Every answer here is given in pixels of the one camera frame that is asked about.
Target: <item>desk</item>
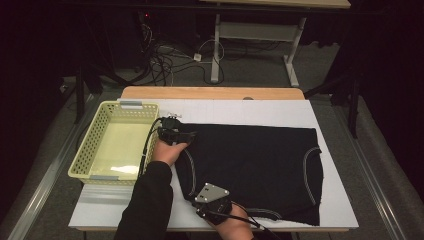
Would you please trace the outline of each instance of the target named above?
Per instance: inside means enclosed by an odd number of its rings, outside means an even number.
[[[303,8],[350,8],[347,0],[201,0],[204,2],[236,3],[236,4],[257,4],[272,6],[291,6]],[[292,87],[299,87],[299,82],[293,68],[293,59],[302,36],[306,18],[300,18],[298,25],[278,26],[273,24],[254,24],[239,22],[221,22],[220,14],[216,14],[215,20],[215,45],[214,57],[212,61],[211,82],[219,81],[219,39],[220,38],[240,38],[240,39],[261,39],[270,41],[291,42],[291,49],[288,55],[284,55],[284,66]]]
[[[321,226],[288,221],[258,220],[273,231],[347,231],[358,227],[340,176],[334,166],[313,109],[298,89],[283,88],[191,88],[128,87],[122,98],[138,98],[159,103],[160,115],[181,114],[182,122],[252,124],[285,127],[313,127],[318,134],[324,169]],[[169,231],[211,231],[185,201],[175,168],[171,186],[174,202]],[[130,186],[86,184],[75,207],[69,227],[79,230],[115,230],[129,203]]]

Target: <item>curved seam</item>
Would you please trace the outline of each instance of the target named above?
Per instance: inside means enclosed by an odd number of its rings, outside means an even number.
[[[246,208],[246,211],[248,212],[263,212],[263,213],[269,213],[272,214],[274,216],[276,216],[279,219],[282,219],[281,215],[277,212],[268,210],[268,209],[261,209],[261,208]]]
[[[190,160],[190,165],[191,165],[193,185],[191,186],[191,192],[188,195],[192,196],[194,194],[194,191],[196,190],[196,171],[194,169],[193,157],[191,156],[190,152],[186,148],[184,149],[184,152],[187,154],[187,157]]]
[[[309,188],[309,184],[308,184],[308,175],[306,174],[306,160],[308,159],[309,154],[312,151],[315,151],[315,150],[319,150],[319,147],[313,147],[313,148],[309,149],[306,152],[305,156],[303,157],[303,181],[305,181],[305,187],[306,187],[306,190],[308,191],[309,197],[311,198],[313,205],[315,205],[316,202],[315,202],[314,196],[312,195],[311,189]]]

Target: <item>black sleeve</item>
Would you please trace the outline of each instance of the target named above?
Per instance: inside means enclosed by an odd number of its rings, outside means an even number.
[[[165,237],[173,199],[171,178],[172,172],[166,163],[154,161],[147,165],[122,213],[115,240],[162,240]]]

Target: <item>folded black garment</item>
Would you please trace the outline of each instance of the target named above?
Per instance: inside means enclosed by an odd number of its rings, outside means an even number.
[[[175,163],[186,200],[205,183],[230,191],[253,217],[319,226],[323,170],[315,129],[183,124],[197,132]]]

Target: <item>basket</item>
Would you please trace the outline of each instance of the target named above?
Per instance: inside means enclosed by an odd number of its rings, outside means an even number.
[[[85,184],[135,184],[144,144],[159,108],[143,103],[139,109],[128,109],[121,104],[100,104],[68,170],[70,177]],[[155,131],[149,139],[144,166],[151,160],[156,139]]]

